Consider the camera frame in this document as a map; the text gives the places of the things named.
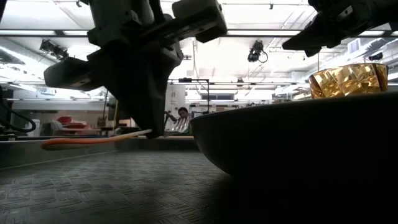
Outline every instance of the person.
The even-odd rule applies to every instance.
[[[178,109],[178,115],[180,116],[179,118],[175,118],[172,114],[170,114],[171,111],[167,112],[165,111],[166,114],[166,119],[171,119],[174,123],[179,121],[180,119],[186,119],[189,117],[189,112],[185,107],[181,107]],[[191,134],[191,125],[188,125],[188,128],[182,133],[182,134]]]

